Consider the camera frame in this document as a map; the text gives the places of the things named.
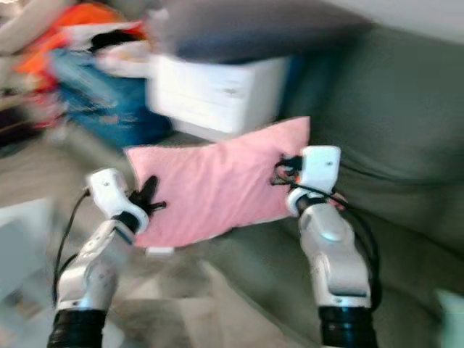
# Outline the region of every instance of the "sofa backrest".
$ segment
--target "sofa backrest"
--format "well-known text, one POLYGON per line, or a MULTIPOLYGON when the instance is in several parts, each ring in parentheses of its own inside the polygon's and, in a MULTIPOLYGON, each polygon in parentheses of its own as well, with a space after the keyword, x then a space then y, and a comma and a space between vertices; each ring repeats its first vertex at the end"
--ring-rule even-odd
POLYGON ((463 253, 464 45, 379 27, 346 58, 313 144, 351 202, 463 253))

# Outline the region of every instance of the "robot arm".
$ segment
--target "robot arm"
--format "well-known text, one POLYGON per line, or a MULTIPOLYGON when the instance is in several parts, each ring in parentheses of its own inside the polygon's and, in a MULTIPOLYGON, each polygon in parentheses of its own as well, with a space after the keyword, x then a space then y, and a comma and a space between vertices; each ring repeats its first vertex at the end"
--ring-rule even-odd
POLYGON ((102 329, 121 270, 133 251, 135 235, 148 226, 149 215, 165 207, 151 204, 157 185, 150 178, 129 198, 121 174, 96 172, 88 185, 107 218, 94 232, 59 280, 59 300, 48 348, 101 348, 102 329))
MULTIPOLYGON (((336 147, 305 148, 298 184, 330 194, 339 161, 336 147)), ((301 245, 311 266, 324 347, 377 347, 368 268, 355 248, 352 227, 321 194, 301 187, 290 192, 287 206, 299 216, 301 245)))

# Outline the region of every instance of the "couch cushion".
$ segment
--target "couch cushion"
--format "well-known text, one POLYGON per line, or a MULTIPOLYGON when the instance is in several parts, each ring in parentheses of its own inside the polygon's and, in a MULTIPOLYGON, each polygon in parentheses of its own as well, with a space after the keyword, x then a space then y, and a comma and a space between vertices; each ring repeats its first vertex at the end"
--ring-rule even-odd
POLYGON ((462 253, 464 45, 374 30, 350 55, 314 144, 342 150, 338 187, 357 206, 462 253))
MULTIPOLYGON (((436 290, 464 294, 464 262, 419 233, 364 217, 373 226, 383 260, 384 300, 374 315, 380 347, 437 347, 433 342, 441 312, 436 290)), ((299 242, 281 233, 292 224, 288 219, 285 225, 236 229, 209 241, 205 257, 286 334, 306 347, 319 347, 309 265, 299 242)))

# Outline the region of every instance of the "floor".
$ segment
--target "floor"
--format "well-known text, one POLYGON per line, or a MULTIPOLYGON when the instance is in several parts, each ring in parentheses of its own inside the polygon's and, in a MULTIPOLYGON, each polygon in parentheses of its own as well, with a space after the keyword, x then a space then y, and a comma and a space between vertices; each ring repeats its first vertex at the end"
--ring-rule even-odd
MULTIPOLYGON (((69 215, 85 170, 69 154, 42 140, 0 159, 0 207, 51 197, 69 215)), ((92 231, 102 214, 83 204, 75 231, 92 231)), ((113 310, 129 337, 156 348, 297 348, 252 309, 201 255, 165 259, 134 254, 113 310)))

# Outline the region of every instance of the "black cable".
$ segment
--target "black cable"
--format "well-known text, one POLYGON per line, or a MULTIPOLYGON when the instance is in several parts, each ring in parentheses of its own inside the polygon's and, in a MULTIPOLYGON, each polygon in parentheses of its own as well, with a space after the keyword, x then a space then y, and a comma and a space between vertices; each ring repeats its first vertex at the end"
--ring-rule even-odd
POLYGON ((73 255, 72 257, 70 257, 69 259, 66 260, 66 262, 65 262, 65 264, 63 265, 62 268, 59 267, 59 264, 61 263, 61 256, 62 256, 62 253, 63 253, 63 248, 65 247, 65 241, 66 241, 67 236, 70 234, 71 227, 73 226, 74 218, 75 218, 76 213, 78 212, 78 208, 80 206, 80 203, 82 203, 82 201, 87 196, 90 196, 90 191, 88 189, 86 189, 84 191, 84 193, 82 194, 82 196, 79 198, 79 200, 76 202, 74 208, 72 209, 70 220, 67 223, 67 227, 65 229, 65 232, 63 233, 63 237, 62 237, 61 242, 59 244, 59 248, 58 248, 58 252, 57 252, 57 261, 55 262, 54 272, 53 272, 53 284, 52 284, 52 288, 51 288, 51 298, 53 300, 53 305, 54 306, 57 305, 57 301, 58 301, 58 281, 59 281, 59 277, 61 276, 62 271, 71 263, 71 261, 74 260, 75 256, 77 256, 77 255, 73 255))
POLYGON ((277 179, 282 181, 284 184, 290 185, 292 188, 301 188, 310 192, 314 192, 316 194, 320 194, 321 196, 331 199, 332 201, 340 204, 342 207, 344 207, 347 212, 359 223, 361 228, 365 232, 365 237, 367 239, 367 242, 369 244, 369 248, 367 244, 365 243, 365 240, 361 238, 359 233, 355 229, 355 236, 358 242, 360 243, 361 248, 364 250, 366 253, 366 257, 368 258, 368 263, 369 263, 369 268, 370 268, 370 273, 371 273, 371 291, 372 291, 372 308, 373 310, 376 310, 378 306, 380 305, 381 298, 382 298, 382 292, 381 292, 381 284, 380 284, 380 276, 379 276, 379 270, 380 270, 380 256, 378 253, 378 245, 376 242, 376 238, 374 237, 372 230, 370 229, 370 226, 368 223, 365 222, 365 220, 358 215, 355 210, 357 209, 356 207, 352 206, 348 202, 339 199, 335 197, 333 194, 328 194, 324 191, 321 191, 315 187, 310 187, 310 186, 305 186, 305 185, 300 185, 296 183, 293 180, 289 180, 286 177, 283 177, 278 169, 281 166, 288 165, 289 161, 288 160, 283 160, 278 162, 274 166, 274 173, 277 179))

